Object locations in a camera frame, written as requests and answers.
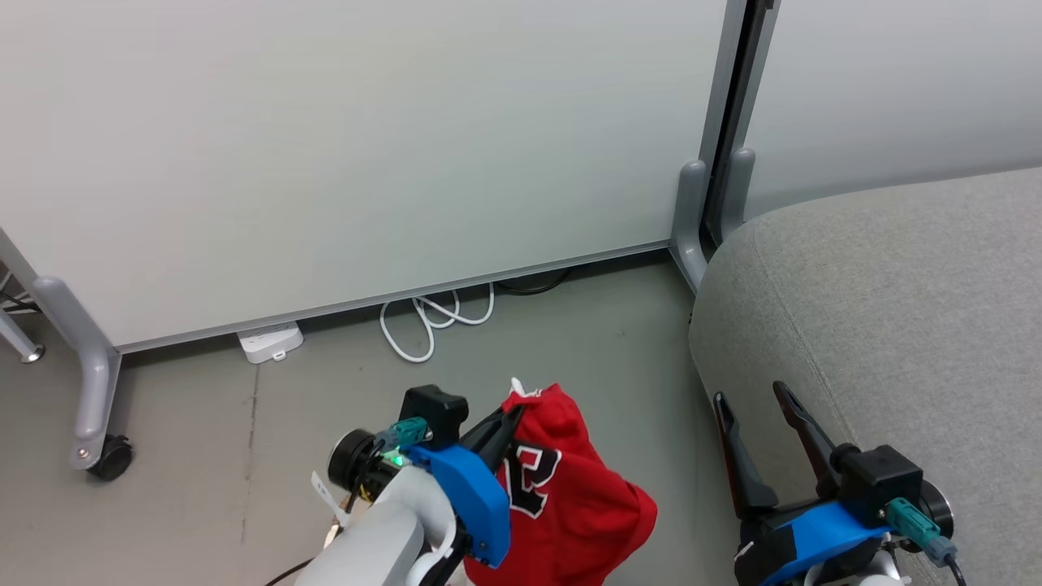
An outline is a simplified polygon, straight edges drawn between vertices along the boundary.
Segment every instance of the white panel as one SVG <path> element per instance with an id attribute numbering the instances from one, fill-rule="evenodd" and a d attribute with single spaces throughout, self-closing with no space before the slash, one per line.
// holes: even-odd
<path id="1" fill-rule="evenodd" d="M 116 345 L 669 238 L 724 0 L 0 14 L 0 225 Z"/>
<path id="2" fill-rule="evenodd" d="M 1042 164 L 1042 4 L 784 0 L 745 216 Z"/>

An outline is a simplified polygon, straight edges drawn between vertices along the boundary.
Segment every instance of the gray couch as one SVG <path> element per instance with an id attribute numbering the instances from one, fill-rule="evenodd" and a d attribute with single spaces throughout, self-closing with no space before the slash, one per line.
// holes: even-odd
<path id="1" fill-rule="evenodd" d="M 971 585 L 1042 583 L 1042 170 L 760 217 L 710 263 L 690 339 L 783 503 L 814 496 L 814 477 L 775 380 L 837 443 L 889 443 L 925 470 Z M 953 584 L 922 556 L 901 569 Z"/>

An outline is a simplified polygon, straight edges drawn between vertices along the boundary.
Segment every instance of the jersey number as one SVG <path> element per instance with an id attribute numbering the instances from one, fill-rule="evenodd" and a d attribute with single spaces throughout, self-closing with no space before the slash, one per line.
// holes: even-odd
<path id="1" fill-rule="evenodd" d="M 546 508 L 546 484 L 553 478 L 561 462 L 561 450 L 519 443 L 507 453 L 505 466 L 506 493 L 511 509 L 538 519 Z"/>

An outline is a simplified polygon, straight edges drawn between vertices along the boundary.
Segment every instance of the caster wheel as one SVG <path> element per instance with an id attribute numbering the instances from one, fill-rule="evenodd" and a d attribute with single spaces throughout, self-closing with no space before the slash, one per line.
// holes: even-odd
<path id="1" fill-rule="evenodd" d="M 111 482 L 127 470 L 130 460 L 133 460 L 133 447 L 130 446 L 126 436 L 105 434 L 101 457 L 86 471 L 105 482 Z"/>

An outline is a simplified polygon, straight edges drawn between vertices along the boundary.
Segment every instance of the black cable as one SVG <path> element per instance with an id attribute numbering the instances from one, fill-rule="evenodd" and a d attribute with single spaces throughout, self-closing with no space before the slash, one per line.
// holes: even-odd
<path id="1" fill-rule="evenodd" d="M 4 297 L 5 299 L 8 299 L 9 301 L 11 301 L 16 306 L 18 306 L 18 310 L 15 310 L 15 311 L 29 310 L 29 311 L 33 311 L 33 312 L 40 313 L 40 306 L 38 306 L 36 303 L 26 303 L 25 301 L 23 301 L 23 300 L 21 300 L 21 299 L 19 299 L 17 297 L 14 297 L 11 295 L 8 295 L 8 294 L 4 293 L 3 291 L 0 291 L 0 297 Z"/>
<path id="2" fill-rule="evenodd" d="M 546 285 L 544 287 L 537 287 L 536 289 L 515 289 L 515 288 L 511 287 L 510 285 L 503 285 L 503 283 L 501 280 L 497 282 L 496 285 L 499 286 L 499 288 L 502 289 L 503 291 L 510 293 L 511 295 L 520 295 L 520 296 L 524 296 L 524 295 L 539 295 L 540 293 L 546 293 L 550 289 L 553 289 L 554 287 L 556 287 L 556 286 L 561 285 L 562 283 L 564 283 L 565 279 L 568 278 L 568 275 L 571 274 L 571 272 L 572 272 L 572 269 L 571 268 L 567 268 L 567 269 L 564 270 L 564 272 L 561 273 L 561 276 L 559 276 L 557 278 L 553 279 L 552 283 L 550 283 L 549 285 Z"/>
<path id="3" fill-rule="evenodd" d="M 966 586 L 966 577 L 963 576 L 963 569 L 959 567 L 959 562 L 956 561 L 956 558 L 951 557 L 951 554 L 948 554 L 944 556 L 944 561 L 951 568 L 951 575 L 956 577 L 956 583 L 959 586 Z"/>
<path id="4" fill-rule="evenodd" d="M 890 554 L 890 561 L 894 563 L 894 569 L 897 570 L 897 575 L 900 576 L 901 566 L 897 565 L 897 543 L 890 541 L 889 543 L 884 545 L 883 548 Z"/>
<path id="5" fill-rule="evenodd" d="M 369 473 L 369 468 L 373 465 L 373 459 L 379 455 L 382 447 L 382 440 L 373 444 L 373 448 L 369 450 L 369 455 L 366 457 L 366 465 L 358 471 L 358 477 L 354 479 L 354 486 L 351 487 L 351 495 L 347 498 L 347 507 L 344 507 L 344 511 L 348 514 L 354 508 L 354 502 L 358 499 L 358 493 L 362 491 L 362 482 L 366 480 L 366 474 Z"/>
<path id="6" fill-rule="evenodd" d="M 291 575 L 293 575 L 293 572 L 300 571 L 301 569 L 304 569 L 304 566 L 307 565 L 307 564 L 309 564 L 309 563 L 312 563 L 312 560 L 314 560 L 314 559 L 315 558 L 312 558 L 311 560 L 307 560 L 307 561 L 304 561 L 304 562 L 300 562 L 299 564 L 291 567 L 290 569 L 283 571 L 282 573 L 279 573 L 275 578 L 275 580 L 272 580 L 271 582 L 265 584 L 264 586 L 275 586 L 275 584 L 278 584 L 279 582 L 286 580 Z"/>

